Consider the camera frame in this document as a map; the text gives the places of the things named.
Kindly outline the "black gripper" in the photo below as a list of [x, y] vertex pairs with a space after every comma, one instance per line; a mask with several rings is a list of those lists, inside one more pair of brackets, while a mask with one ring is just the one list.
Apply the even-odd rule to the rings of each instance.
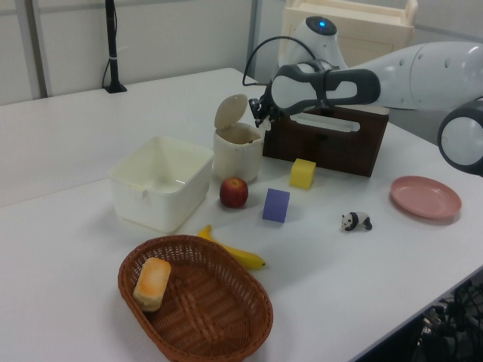
[[248, 105], [254, 117], [256, 128], [259, 128], [265, 120], [274, 122], [282, 117], [282, 111], [273, 101], [271, 87], [266, 87], [260, 98], [249, 99]]

